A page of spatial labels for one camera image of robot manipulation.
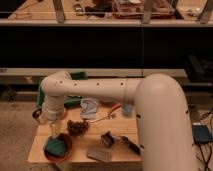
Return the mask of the beige covered gripper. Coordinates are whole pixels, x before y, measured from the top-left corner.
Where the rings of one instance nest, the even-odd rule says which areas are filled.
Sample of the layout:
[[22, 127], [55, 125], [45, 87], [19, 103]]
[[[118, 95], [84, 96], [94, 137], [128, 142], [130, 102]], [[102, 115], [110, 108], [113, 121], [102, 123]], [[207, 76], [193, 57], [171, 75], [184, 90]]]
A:
[[55, 121], [50, 122], [51, 136], [58, 137], [61, 132], [61, 119], [65, 117], [64, 102], [63, 101], [44, 101], [42, 104], [42, 115], [46, 120]]

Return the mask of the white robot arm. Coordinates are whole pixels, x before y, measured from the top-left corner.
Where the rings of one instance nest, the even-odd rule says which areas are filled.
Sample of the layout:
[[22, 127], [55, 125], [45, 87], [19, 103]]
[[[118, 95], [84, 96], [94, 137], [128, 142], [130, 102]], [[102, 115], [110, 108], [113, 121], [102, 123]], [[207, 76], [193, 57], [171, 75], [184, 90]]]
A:
[[68, 95], [134, 105], [143, 171], [198, 171], [187, 100], [174, 78], [73, 80], [61, 71], [45, 77], [41, 88], [42, 112], [50, 121], [63, 116]]

